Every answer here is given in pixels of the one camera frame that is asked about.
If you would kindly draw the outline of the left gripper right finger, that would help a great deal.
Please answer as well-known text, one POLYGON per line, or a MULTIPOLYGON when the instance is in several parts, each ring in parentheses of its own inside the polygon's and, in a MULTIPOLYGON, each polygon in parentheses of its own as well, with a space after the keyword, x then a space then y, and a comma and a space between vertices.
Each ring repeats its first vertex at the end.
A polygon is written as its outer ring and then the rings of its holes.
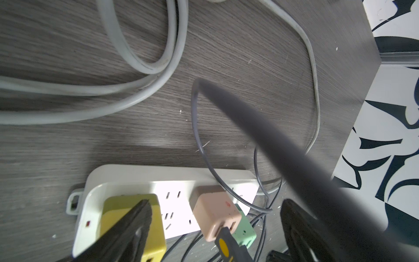
POLYGON ((293 200, 283 201, 280 216, 292 262, 344 261, 338 240, 293 200))

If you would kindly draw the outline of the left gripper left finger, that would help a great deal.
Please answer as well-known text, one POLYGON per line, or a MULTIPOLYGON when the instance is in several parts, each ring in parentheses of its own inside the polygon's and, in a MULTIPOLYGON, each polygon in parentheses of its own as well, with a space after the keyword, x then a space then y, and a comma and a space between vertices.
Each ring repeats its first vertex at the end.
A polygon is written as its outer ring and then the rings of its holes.
POLYGON ((143 256, 152 222, 148 200, 138 202, 99 240, 77 257, 61 262, 139 262, 143 256))

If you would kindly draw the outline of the yellow usb charger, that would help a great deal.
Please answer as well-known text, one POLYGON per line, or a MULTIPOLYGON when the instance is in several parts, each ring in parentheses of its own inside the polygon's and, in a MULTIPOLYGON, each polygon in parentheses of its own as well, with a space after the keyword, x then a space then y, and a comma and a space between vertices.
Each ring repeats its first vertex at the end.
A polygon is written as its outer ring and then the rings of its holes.
POLYGON ((105 200, 98 227, 100 260, 160 262, 167 250, 155 194, 112 196, 105 200))

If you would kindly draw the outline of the dark usb cable green charger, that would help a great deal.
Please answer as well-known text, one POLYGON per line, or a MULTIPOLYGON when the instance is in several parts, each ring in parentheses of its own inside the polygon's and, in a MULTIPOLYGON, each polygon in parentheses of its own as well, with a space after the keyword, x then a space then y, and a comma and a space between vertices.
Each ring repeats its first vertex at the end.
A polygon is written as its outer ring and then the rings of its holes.
POLYGON ((293 190, 342 247, 344 262, 411 262, 412 256, 384 236, 378 226, 346 197, 315 163, 256 110, 216 84, 196 79, 191 117, 197 133, 197 97, 205 95, 264 151, 293 190))

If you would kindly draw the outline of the dark usb cable pink charger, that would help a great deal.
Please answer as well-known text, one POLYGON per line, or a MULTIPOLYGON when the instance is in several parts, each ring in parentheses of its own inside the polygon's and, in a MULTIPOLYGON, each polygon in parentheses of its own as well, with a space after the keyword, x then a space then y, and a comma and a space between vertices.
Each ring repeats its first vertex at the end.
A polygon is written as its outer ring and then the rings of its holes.
MULTIPOLYGON (((171 253, 171 251, 177 247, 177 245, 183 240, 186 235, 180 237, 166 253, 164 254, 161 262, 165 262, 171 253)), ((193 247, 203 239, 203 234, 200 233, 196 236, 196 238, 192 241, 192 243, 188 246, 187 250, 185 251, 181 261, 184 262, 189 252, 192 250, 193 247)), ((219 250, 219 256, 223 262, 259 262, 259 255, 255 254, 255 257, 252 258, 249 254, 247 247, 245 245, 240 246, 237 241, 232 236, 229 228, 221 227, 217 231, 216 240, 214 241, 216 247, 219 250)))

